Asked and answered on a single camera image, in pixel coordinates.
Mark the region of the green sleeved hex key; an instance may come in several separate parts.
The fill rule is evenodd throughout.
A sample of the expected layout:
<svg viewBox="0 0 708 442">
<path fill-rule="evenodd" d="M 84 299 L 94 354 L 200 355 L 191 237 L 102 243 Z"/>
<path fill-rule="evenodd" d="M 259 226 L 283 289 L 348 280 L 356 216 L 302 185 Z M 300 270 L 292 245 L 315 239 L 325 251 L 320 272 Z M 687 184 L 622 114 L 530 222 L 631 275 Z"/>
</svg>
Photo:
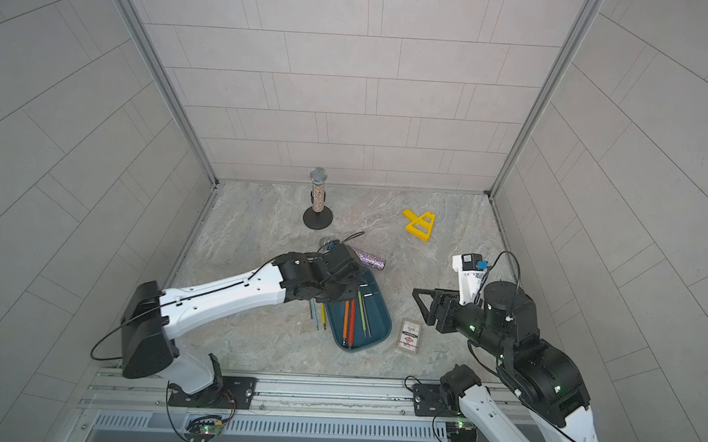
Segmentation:
<svg viewBox="0 0 708 442">
<path fill-rule="evenodd" d="M 361 293 L 361 289 L 357 291 L 357 298 L 358 298 L 358 303 L 359 303 L 359 312 L 361 316 L 361 323 L 362 323 L 362 333 L 365 337 L 368 337 L 370 335 L 369 333 L 369 323 L 367 321 L 367 310 L 365 309 L 365 301 L 363 294 Z"/>
</svg>

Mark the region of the orange sleeved hex key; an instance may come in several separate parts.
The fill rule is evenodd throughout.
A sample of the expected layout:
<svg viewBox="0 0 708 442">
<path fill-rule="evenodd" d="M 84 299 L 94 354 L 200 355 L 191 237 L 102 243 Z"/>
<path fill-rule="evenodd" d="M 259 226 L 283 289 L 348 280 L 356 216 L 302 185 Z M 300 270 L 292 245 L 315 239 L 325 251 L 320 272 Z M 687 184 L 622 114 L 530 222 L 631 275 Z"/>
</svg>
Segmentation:
<svg viewBox="0 0 708 442">
<path fill-rule="evenodd" d="M 351 314 L 351 301 L 345 302 L 345 312 L 343 315 L 343 327 L 342 327 L 342 343 L 341 346 L 347 347 L 349 340 L 349 328 L 350 328 L 350 314 Z"/>
</svg>

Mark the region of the red sleeved hex key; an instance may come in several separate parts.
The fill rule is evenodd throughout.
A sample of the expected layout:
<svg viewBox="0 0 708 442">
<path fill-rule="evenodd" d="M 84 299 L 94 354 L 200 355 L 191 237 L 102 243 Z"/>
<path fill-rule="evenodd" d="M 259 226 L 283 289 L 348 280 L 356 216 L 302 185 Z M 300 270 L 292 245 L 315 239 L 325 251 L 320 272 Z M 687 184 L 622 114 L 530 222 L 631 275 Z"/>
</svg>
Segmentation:
<svg viewBox="0 0 708 442">
<path fill-rule="evenodd" d="M 355 340 L 355 328 L 356 328 L 356 313 L 357 313 L 357 299 L 353 299 L 349 305 L 348 314 L 348 328 L 347 328 L 347 347 L 353 349 L 353 344 Z"/>
</svg>

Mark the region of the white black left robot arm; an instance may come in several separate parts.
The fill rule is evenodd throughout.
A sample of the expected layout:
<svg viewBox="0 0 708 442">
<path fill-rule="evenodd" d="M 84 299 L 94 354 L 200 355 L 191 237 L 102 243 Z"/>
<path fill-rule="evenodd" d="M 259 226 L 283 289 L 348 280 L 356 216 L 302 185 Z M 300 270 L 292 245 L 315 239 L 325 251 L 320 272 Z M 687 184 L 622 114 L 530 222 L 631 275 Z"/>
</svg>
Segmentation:
<svg viewBox="0 0 708 442">
<path fill-rule="evenodd" d="M 222 378 L 218 359 L 191 352 L 185 334 L 261 306 L 350 301 L 368 271 L 355 250 L 339 245 L 325 253 L 284 253 L 251 272 L 193 287 L 162 290 L 146 282 L 120 322 L 122 375 L 160 376 L 192 395 L 215 388 Z"/>
</svg>

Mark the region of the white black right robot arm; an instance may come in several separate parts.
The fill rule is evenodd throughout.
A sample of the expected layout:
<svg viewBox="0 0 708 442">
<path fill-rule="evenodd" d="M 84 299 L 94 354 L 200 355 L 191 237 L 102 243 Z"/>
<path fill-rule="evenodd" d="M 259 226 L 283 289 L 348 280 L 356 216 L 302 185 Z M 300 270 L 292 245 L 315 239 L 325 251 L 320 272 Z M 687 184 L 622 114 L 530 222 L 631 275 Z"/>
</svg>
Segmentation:
<svg viewBox="0 0 708 442">
<path fill-rule="evenodd" d="M 416 288 L 412 296 L 426 324 L 462 334 L 470 349 L 495 358 L 497 378 L 526 407 L 546 442 L 598 442 L 580 369 L 541 338 L 536 304 L 521 287 L 493 281 L 475 303 L 462 303 L 456 290 Z M 439 395 L 447 412 L 488 442 L 530 442 L 467 365 L 441 377 Z"/>
</svg>

